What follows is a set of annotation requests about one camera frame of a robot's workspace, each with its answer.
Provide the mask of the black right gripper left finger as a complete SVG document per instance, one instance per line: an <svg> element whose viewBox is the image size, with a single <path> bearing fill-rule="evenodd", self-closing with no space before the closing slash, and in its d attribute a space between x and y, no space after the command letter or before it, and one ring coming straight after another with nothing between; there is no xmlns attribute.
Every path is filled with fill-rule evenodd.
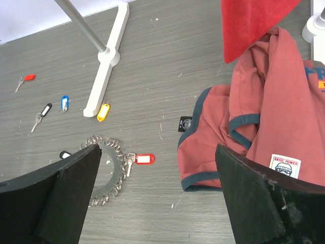
<svg viewBox="0 0 325 244"><path fill-rule="evenodd" d="M91 145L1 182L1 243L78 243L101 155Z"/></svg>

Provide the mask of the metal disc keyring organizer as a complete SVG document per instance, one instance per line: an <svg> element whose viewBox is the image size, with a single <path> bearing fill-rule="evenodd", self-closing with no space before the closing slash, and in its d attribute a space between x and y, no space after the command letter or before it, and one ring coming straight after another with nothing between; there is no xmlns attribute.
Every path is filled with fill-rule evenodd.
<svg viewBox="0 0 325 244"><path fill-rule="evenodd" d="M100 147L102 156L89 207L103 206L119 195L126 180L127 166L127 157L123 153L120 140L93 135L80 145L80 149L93 144Z"/></svg>

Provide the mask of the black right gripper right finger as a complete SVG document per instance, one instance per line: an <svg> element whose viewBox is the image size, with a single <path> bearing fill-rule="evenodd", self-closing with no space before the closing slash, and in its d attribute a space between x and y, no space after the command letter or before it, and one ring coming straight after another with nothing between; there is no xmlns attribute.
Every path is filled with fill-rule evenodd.
<svg viewBox="0 0 325 244"><path fill-rule="evenodd" d="M218 145L216 167L236 243L324 243L324 187Z"/></svg>

